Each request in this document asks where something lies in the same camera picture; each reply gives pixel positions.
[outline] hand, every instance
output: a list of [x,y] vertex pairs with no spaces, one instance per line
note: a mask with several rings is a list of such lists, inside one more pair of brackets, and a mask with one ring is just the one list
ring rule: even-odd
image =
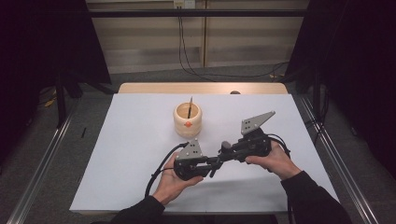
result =
[[285,151],[277,142],[271,142],[271,152],[266,157],[248,156],[245,161],[260,165],[264,169],[270,169],[281,180],[297,175],[301,170],[290,160]]
[[[174,167],[175,157],[177,152],[175,152],[171,159],[165,164],[163,169],[169,169]],[[173,201],[177,196],[183,191],[183,189],[194,186],[201,182],[204,178],[201,176],[196,176],[188,181],[184,181],[175,174],[173,169],[164,170],[161,175],[160,184],[152,195],[158,202],[162,205],[166,205]]]

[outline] gray carpet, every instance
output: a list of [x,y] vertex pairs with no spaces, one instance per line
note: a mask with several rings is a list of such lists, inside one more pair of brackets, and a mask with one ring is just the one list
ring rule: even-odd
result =
[[[260,76],[272,73],[272,70],[272,65],[254,65],[196,69],[196,72],[198,74],[210,72],[211,74],[233,76],[205,76],[213,81],[277,81],[278,77],[272,79],[269,76]],[[283,74],[285,70],[286,65],[282,65],[280,69],[276,70],[276,75]],[[210,80],[188,74],[182,70],[175,70],[113,75],[112,81],[113,84],[107,86],[117,90],[123,82],[196,82]],[[78,105],[76,113],[72,117],[64,140],[57,150],[24,223],[91,223],[92,221],[112,218],[112,215],[87,217],[68,210],[77,191],[78,182],[90,159],[112,99],[111,96],[104,95],[89,86],[81,85],[81,88],[84,90],[84,95],[80,100],[67,98],[68,105]],[[310,93],[307,95],[296,94],[294,83],[288,83],[287,88],[293,94],[303,120],[309,120],[301,98],[310,96]],[[48,98],[48,95],[42,95],[42,100]],[[33,122],[4,163],[3,174],[0,177],[0,223],[7,223],[54,135],[56,124],[56,105],[51,107],[39,105]],[[396,215],[392,212],[396,205],[396,181],[373,158],[366,143],[352,134],[347,119],[332,100],[330,100],[325,127],[347,168],[372,207],[379,223],[396,223]],[[309,125],[307,129],[312,138],[315,139],[315,129],[312,126],[309,127]],[[318,154],[331,177],[342,205],[346,208],[354,223],[363,223],[359,211],[320,140],[317,141],[316,145]],[[288,223],[286,215],[277,215],[277,217],[279,223]]]

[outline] black sleeve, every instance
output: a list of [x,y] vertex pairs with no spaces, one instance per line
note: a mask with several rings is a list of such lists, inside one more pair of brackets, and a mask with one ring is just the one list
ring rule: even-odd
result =
[[347,211],[304,171],[281,181],[297,223],[352,223]]
[[156,224],[161,223],[165,207],[154,197],[148,196],[140,203],[119,211],[111,224]]

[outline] person's left hand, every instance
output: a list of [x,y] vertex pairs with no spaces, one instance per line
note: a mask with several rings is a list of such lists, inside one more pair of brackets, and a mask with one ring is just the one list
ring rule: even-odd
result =
[[177,154],[178,153],[175,152],[171,159],[169,159],[169,161],[163,167],[163,169],[168,170],[163,171],[160,184],[152,195],[162,205],[166,205],[177,198],[183,189],[189,186],[194,186],[204,179],[201,176],[196,176],[187,181],[178,178],[178,176],[175,174],[175,171],[173,169],[169,169],[174,167],[175,157]]

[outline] white table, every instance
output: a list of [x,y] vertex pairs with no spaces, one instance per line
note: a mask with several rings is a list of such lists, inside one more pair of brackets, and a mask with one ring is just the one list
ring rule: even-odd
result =
[[[291,158],[337,199],[296,105],[288,94],[117,94],[113,98],[85,175],[70,207],[73,212],[117,212],[143,199],[150,175],[168,151],[186,139],[173,129],[176,105],[193,97],[204,111],[197,136],[208,157],[221,141],[241,138],[242,119],[274,110],[262,125],[281,136]],[[153,184],[151,192],[157,186]],[[265,214],[287,211],[279,178],[261,167],[228,161],[214,178],[186,189],[165,214]]]

